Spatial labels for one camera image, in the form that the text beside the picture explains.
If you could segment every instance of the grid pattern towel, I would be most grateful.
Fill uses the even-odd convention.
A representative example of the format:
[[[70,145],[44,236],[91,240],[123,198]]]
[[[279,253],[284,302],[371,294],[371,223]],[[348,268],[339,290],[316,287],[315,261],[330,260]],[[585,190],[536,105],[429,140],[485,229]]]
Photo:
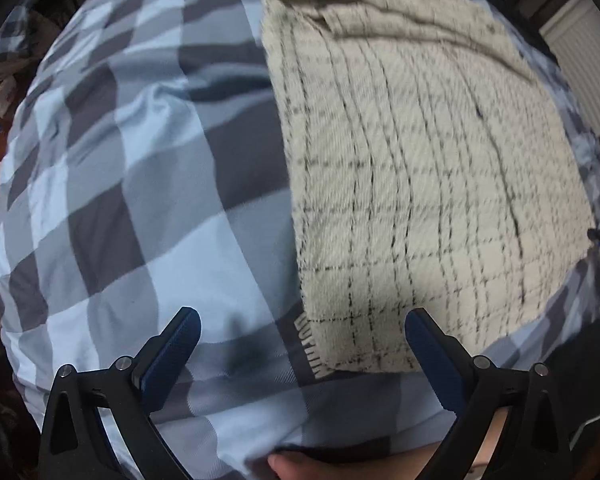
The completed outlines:
[[[554,103],[469,0],[265,0],[307,319],[327,368],[414,368],[425,307],[477,353],[589,245]]]

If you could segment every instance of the screw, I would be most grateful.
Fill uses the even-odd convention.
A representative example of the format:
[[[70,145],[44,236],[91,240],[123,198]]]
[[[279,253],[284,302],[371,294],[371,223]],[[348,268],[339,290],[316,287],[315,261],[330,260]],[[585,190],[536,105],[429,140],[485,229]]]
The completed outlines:
[[[484,355],[477,355],[474,357],[474,365],[481,370],[486,370],[491,366],[491,361]]]
[[[67,377],[67,375],[69,375],[73,371],[74,367],[72,367],[71,365],[62,365],[58,370],[58,373],[60,374],[60,377]]]
[[[544,366],[542,363],[538,363],[536,366],[534,366],[534,371],[536,372],[536,374],[542,377],[549,375],[549,368]]]
[[[118,358],[118,360],[116,361],[116,368],[118,370],[126,370],[131,366],[131,363],[131,357],[125,355]]]

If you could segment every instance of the bedsheet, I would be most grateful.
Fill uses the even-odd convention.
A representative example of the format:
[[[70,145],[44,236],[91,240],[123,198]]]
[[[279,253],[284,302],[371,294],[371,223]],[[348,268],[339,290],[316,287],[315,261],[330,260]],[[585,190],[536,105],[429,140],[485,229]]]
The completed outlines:
[[[493,12],[555,100],[600,226],[598,142],[558,67]],[[2,340],[27,408],[42,426],[62,364],[109,367],[193,306],[200,343],[152,419],[196,479],[273,478],[262,459],[281,446],[383,456],[453,421],[420,373],[312,373],[261,14],[261,0],[87,0],[0,171]],[[528,368],[599,317],[592,247],[542,316],[485,354]]]

